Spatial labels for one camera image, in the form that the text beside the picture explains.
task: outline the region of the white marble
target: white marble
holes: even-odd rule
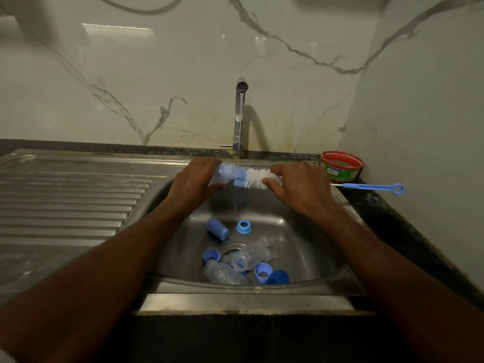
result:
[[[382,192],[484,290],[484,0],[391,0],[338,148],[364,159]]]
[[[243,77],[250,149],[334,149],[383,4],[0,0],[0,137],[218,147]]]

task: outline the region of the countertop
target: countertop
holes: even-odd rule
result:
[[[229,158],[226,150],[0,139],[0,156],[16,149]],[[247,152],[249,159],[319,160],[301,153]],[[373,191],[342,189],[385,243],[484,311],[483,295],[411,224]],[[403,339],[377,316],[127,316],[99,361],[412,361]]]

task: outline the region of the forearm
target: forearm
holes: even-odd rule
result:
[[[484,357],[484,314],[479,310],[357,224],[342,207],[321,211],[313,221],[340,248],[368,294],[420,357]]]
[[[185,218],[153,213],[0,309],[0,347],[21,363],[85,361],[136,297],[159,248]]]

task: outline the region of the stainless steel sink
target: stainless steel sink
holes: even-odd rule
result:
[[[0,158],[0,245],[6,255],[19,255],[18,280],[9,266],[0,268],[2,293],[19,292],[47,274],[27,270],[29,257],[70,258],[100,244],[149,213],[166,196],[173,177],[190,158],[18,150]],[[240,165],[268,168],[266,161],[240,160]],[[362,223],[337,189],[332,194]],[[206,231],[211,217],[230,230],[221,243]],[[239,234],[240,220],[252,232]],[[202,254],[215,248],[222,254],[265,236],[277,239],[277,257],[291,283],[249,287],[209,284],[203,275]],[[254,279],[253,271],[248,274]],[[227,185],[184,221],[151,268],[133,310],[138,314],[174,313],[344,313],[355,307],[349,297],[365,291],[326,235],[307,218],[277,201],[269,191]]]
[[[206,226],[212,217],[229,229],[226,241],[221,242],[207,232]],[[251,223],[251,233],[237,232],[236,225],[241,220]],[[203,283],[207,281],[201,259],[205,250],[214,248],[223,255],[261,237],[275,242],[270,249],[277,257],[270,264],[273,269],[284,269],[293,283],[332,278],[345,268],[341,254],[326,235],[306,217],[276,200],[270,191],[227,185],[182,224],[153,271]]]

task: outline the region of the blue bottle cap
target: blue bottle cap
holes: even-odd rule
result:
[[[211,248],[210,250],[206,250],[203,253],[203,265],[205,265],[210,259],[215,260],[216,262],[219,262],[220,252],[218,252],[217,250],[214,250],[213,248]]]
[[[261,276],[261,273],[266,273],[267,276]],[[265,283],[269,276],[273,273],[272,267],[265,262],[261,262],[256,266],[256,278],[261,283]]]
[[[282,269],[273,271],[267,278],[266,285],[289,284],[289,275]]]
[[[221,241],[225,241],[228,237],[227,227],[219,222],[218,219],[210,219],[207,223],[207,230]]]
[[[241,220],[240,222],[237,223],[236,229],[240,234],[247,234],[247,233],[250,233],[250,231],[252,230],[252,227],[250,225],[250,221]]]

